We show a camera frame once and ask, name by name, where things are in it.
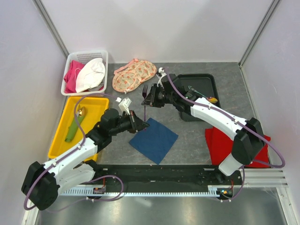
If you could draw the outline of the blue paper napkin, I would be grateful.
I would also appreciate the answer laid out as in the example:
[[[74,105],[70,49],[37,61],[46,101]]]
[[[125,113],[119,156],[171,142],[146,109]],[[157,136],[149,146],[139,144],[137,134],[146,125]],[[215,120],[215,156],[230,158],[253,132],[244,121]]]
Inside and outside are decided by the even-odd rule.
[[[178,135],[152,118],[149,118],[147,123],[150,126],[138,132],[129,144],[158,165],[174,145]]]

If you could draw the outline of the iridescent gold spoon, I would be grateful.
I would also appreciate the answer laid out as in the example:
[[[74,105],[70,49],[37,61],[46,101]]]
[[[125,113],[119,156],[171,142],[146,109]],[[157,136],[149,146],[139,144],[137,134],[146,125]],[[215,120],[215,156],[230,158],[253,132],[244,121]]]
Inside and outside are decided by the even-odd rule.
[[[206,98],[210,103],[213,103],[213,104],[215,104],[215,103],[217,103],[218,102],[218,99],[217,98],[215,98],[215,97],[207,97],[207,96],[205,96],[204,94],[202,94],[202,93],[200,93],[199,91],[197,91],[196,89],[194,89],[192,86],[188,86],[188,89],[189,90],[192,90],[192,91],[194,91],[194,92],[196,92],[196,93],[198,93],[198,94],[200,94],[202,97],[204,97],[204,98]]]

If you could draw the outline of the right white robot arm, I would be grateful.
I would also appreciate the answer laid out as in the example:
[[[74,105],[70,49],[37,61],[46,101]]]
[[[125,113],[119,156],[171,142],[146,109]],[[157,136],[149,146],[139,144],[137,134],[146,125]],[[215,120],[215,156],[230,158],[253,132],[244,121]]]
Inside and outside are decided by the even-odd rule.
[[[161,108],[172,104],[179,112],[190,114],[222,131],[233,141],[231,153],[219,164],[215,180],[226,184],[232,174],[244,165],[253,162],[263,149],[263,131],[260,122],[235,116],[219,108],[210,98],[194,88],[185,88],[174,74],[162,74],[158,83],[152,84],[142,101],[143,106]]]

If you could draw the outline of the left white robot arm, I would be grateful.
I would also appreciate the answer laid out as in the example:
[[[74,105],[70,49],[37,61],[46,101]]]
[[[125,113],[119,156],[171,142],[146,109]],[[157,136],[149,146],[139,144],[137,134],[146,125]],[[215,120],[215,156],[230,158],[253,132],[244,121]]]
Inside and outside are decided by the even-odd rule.
[[[34,207],[45,210],[70,188],[89,181],[99,184],[103,173],[84,160],[107,147],[113,136],[124,131],[135,134],[148,127],[149,124],[132,110],[120,115],[116,109],[107,109],[78,144],[55,159],[43,164],[36,161],[29,166],[21,188],[26,196],[24,209],[33,209],[27,205],[31,201]]]

